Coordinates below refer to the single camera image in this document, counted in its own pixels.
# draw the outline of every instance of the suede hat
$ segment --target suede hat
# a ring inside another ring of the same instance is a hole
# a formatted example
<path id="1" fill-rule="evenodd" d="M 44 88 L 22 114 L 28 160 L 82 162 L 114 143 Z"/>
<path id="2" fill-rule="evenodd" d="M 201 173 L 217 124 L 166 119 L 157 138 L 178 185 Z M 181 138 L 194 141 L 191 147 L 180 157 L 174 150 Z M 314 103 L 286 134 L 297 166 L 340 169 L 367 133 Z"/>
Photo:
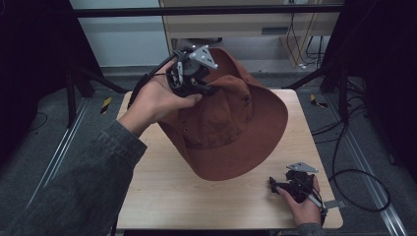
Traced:
<path id="1" fill-rule="evenodd" d="M 288 110 L 226 51 L 209 52 L 218 69 L 205 81 L 219 90 L 158 124 L 198 176 L 218 181 L 247 173 L 272 153 Z"/>

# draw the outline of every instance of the wooden table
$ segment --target wooden table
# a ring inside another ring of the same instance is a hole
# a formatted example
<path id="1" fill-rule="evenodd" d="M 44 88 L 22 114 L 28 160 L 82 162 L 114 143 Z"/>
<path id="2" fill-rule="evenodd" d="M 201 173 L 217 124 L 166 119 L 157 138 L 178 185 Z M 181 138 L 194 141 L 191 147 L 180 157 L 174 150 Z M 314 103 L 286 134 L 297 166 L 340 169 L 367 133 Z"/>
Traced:
<path id="1" fill-rule="evenodd" d="M 303 161 L 319 169 L 324 201 L 334 199 L 303 110 L 294 90 L 273 90 L 289 113 L 285 133 L 274 152 L 252 171 L 226 181 L 199 178 L 157 124 L 141 136 L 148 146 L 119 214 L 119 229 L 276 229 L 293 228 L 281 196 L 270 191 L 268 177 L 285 182 L 287 164 Z M 118 117 L 127 108 L 127 93 Z M 338 228 L 338 208 L 328 212 L 325 228 Z"/>

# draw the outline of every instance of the hand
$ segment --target hand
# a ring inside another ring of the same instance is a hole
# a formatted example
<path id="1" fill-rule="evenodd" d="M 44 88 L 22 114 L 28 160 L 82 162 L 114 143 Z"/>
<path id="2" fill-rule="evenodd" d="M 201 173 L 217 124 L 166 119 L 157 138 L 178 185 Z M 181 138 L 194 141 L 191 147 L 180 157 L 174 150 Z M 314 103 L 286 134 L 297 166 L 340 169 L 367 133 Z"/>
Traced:
<path id="1" fill-rule="evenodd" d="M 164 74 L 172 65 L 168 62 L 157 74 Z M 201 94 L 192 94 L 180 97 L 174 94 L 169 87 L 166 76 L 154 76 L 142 87 L 129 110 L 119 119 L 119 122 L 136 136 L 170 112 L 194 106 L 202 99 Z"/>
<path id="2" fill-rule="evenodd" d="M 314 176 L 313 186 L 317 190 L 313 191 L 315 191 L 318 195 L 320 187 L 316 176 Z M 294 216 L 294 222 L 297 226 L 304 223 L 322 224 L 320 209 L 309 198 L 307 198 L 303 203 L 298 204 L 284 189 L 278 189 L 278 192 L 291 208 L 292 215 Z"/>

